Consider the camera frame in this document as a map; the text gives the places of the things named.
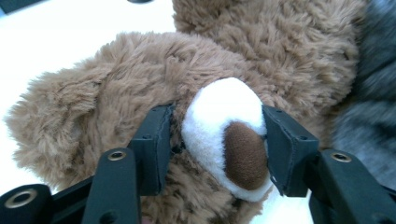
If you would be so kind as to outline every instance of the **teddy bear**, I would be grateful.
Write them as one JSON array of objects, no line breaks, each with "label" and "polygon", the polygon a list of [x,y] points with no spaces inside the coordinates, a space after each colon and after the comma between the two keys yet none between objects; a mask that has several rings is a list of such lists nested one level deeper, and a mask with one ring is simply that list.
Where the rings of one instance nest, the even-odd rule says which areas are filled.
[{"label": "teddy bear", "polygon": [[102,153],[126,147],[151,108],[173,105],[178,153],[163,192],[141,198],[143,216],[249,223],[275,190],[262,105],[284,110],[329,147],[356,76],[366,2],[173,4],[176,33],[119,34],[75,67],[33,80],[7,117],[15,160],[66,189],[94,175]]}]

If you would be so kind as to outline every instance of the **gray fabric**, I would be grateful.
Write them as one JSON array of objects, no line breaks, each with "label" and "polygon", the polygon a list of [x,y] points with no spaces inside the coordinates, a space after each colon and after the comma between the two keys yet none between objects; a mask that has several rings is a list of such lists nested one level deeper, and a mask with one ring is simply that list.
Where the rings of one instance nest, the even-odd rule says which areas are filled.
[{"label": "gray fabric", "polygon": [[396,189],[396,0],[371,1],[364,26],[353,90],[358,101],[337,119],[334,147]]}]

